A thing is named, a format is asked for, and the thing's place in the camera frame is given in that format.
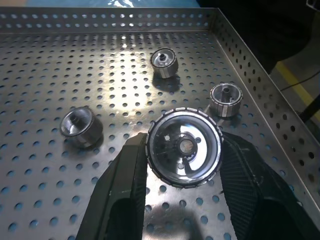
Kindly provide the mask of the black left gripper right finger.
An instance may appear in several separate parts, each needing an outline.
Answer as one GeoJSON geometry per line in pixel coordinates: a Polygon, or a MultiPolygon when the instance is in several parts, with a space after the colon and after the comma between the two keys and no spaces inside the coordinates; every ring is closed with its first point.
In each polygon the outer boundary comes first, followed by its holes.
{"type": "Polygon", "coordinates": [[[320,240],[289,185],[256,147],[224,132],[220,177],[237,240],[320,240]]]}

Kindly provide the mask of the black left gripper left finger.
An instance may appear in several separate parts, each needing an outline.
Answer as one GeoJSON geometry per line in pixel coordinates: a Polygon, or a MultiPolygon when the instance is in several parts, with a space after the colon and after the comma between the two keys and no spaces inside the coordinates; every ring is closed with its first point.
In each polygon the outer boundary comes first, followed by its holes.
{"type": "Polygon", "coordinates": [[[96,182],[75,240],[142,240],[147,134],[128,138],[96,182]]]}

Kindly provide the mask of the silver metal roller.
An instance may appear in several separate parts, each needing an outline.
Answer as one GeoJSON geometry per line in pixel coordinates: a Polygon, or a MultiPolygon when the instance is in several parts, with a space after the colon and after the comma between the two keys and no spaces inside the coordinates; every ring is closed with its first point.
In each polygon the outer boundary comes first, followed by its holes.
{"type": "Polygon", "coordinates": [[[176,53],[168,47],[156,50],[150,57],[150,65],[154,74],[162,79],[173,77],[179,68],[176,53]]]}
{"type": "Polygon", "coordinates": [[[103,124],[94,112],[85,106],[69,111],[59,125],[61,135],[77,148],[95,145],[103,136],[103,124]]]}
{"type": "Polygon", "coordinates": [[[215,121],[194,108],[163,113],[150,126],[145,153],[152,172],[175,188],[196,188],[220,167],[224,137],[215,121]]]}
{"type": "Polygon", "coordinates": [[[235,116],[243,99],[242,90],[232,83],[220,83],[210,90],[210,109],[221,118],[235,116]]]}

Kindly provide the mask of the perforated steel tray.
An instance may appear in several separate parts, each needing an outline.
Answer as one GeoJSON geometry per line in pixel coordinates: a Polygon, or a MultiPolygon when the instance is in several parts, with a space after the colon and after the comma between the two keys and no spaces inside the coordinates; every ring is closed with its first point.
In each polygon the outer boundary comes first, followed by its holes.
{"type": "Polygon", "coordinates": [[[207,112],[219,83],[243,100],[217,124],[256,147],[320,228],[320,144],[219,10],[0,7],[0,240],[75,240],[126,140],[171,109],[207,112]],[[154,74],[160,48],[176,53],[173,77],[154,74]],[[88,148],[60,133],[79,107],[103,124],[88,148]]]}

